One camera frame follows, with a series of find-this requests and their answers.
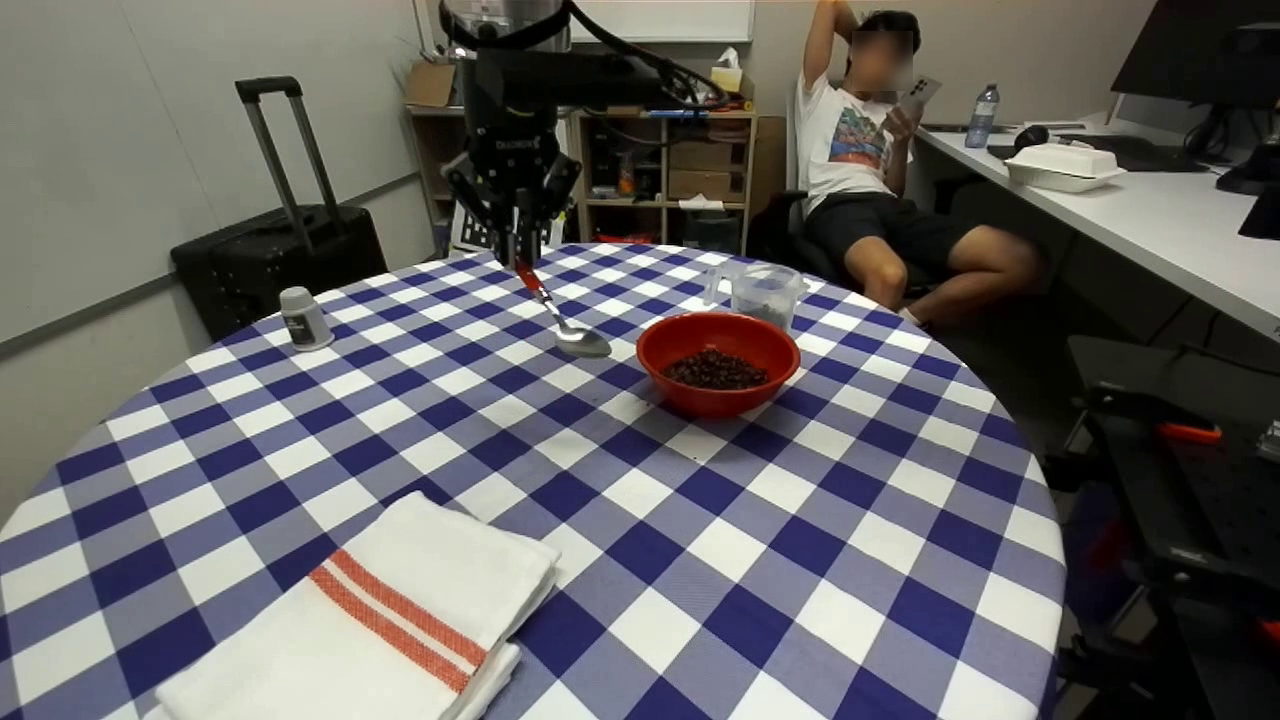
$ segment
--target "luggage handle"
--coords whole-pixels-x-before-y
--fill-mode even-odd
[[[331,185],[330,185],[330,171],[326,171],[326,154],[321,154],[321,145],[318,145],[318,129],[310,119],[310,108],[305,108],[305,88],[298,75],[257,75],[257,81],[237,81],[237,92],[241,92],[241,103],[247,113],[247,124],[251,124],[251,135],[268,161],[268,171],[272,171],[272,185],[279,193],[279,202],[283,202],[283,216],[291,224],[291,232],[305,240],[310,253],[318,253],[314,244],[314,232],[305,224],[305,210],[298,209],[298,195],[291,195],[291,185],[283,177],[283,161],[278,150],[278,139],[272,139],[272,129],[263,119],[263,108],[260,108],[260,96],[272,96],[272,92],[283,92],[289,103],[291,103],[291,119],[310,145],[310,161],[314,161],[314,171],[321,179],[321,195],[326,195],[326,210],[331,216],[331,224],[339,224],[339,210],[338,210],[338,198],[331,198]]]

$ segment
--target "white desk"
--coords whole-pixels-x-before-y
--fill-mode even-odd
[[[963,147],[962,132],[919,132],[919,139],[1246,327],[1280,338],[1280,240],[1240,234],[1257,198],[1212,186],[1212,171],[1128,171],[1116,186],[1070,195],[1007,185],[1005,165],[984,147]]]

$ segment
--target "white shirt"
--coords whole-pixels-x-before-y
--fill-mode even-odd
[[[879,129],[893,108],[871,108],[825,75],[801,103],[801,186],[810,209],[832,193],[893,193],[885,185],[889,132]]]

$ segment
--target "red stripe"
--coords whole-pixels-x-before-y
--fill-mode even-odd
[[[349,593],[326,564],[314,572],[314,582],[321,582],[321,593],[346,609],[356,623],[363,623],[367,630],[377,630],[381,641],[388,641],[401,657],[409,657],[417,666],[434,672],[440,682],[448,682],[454,693],[470,688],[470,672],[462,672],[458,665],[448,665],[445,657],[438,657],[429,645],[412,641],[404,626],[397,626],[388,614],[381,614],[377,609],[367,609],[356,593]]]
[[[356,557],[349,557],[346,548],[331,553],[331,568],[339,568],[356,586],[363,586],[373,601],[388,604],[401,620],[409,620],[412,626],[438,637],[445,646],[454,646],[458,657],[464,657],[470,665],[484,665],[484,646],[448,626],[440,614],[423,610],[421,604],[412,604],[409,594],[401,594],[397,586],[388,586],[385,581],[377,581]]]

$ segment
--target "computer monitor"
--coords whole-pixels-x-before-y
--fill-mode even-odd
[[[1280,0],[1155,0],[1112,92],[1276,108]]]

